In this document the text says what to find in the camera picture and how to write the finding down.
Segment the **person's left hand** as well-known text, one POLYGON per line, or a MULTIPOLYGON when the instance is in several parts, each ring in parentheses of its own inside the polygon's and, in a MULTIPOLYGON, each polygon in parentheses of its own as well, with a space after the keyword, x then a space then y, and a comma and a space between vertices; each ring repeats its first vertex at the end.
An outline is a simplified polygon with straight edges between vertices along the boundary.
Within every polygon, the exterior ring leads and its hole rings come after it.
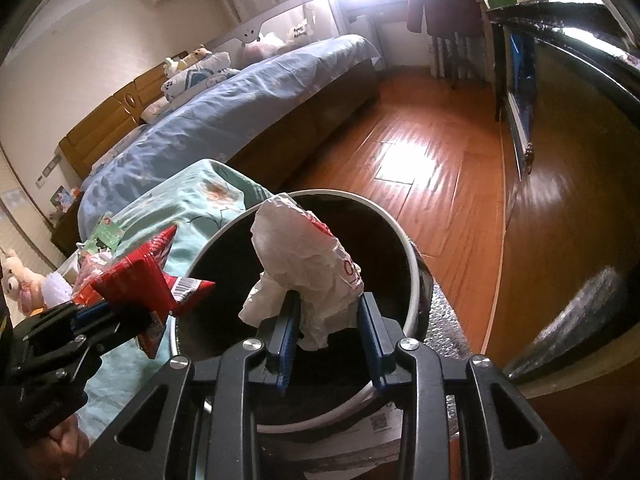
POLYGON ((89 445, 78 416, 72 415, 28 448, 27 455, 41 478, 66 479, 89 445))

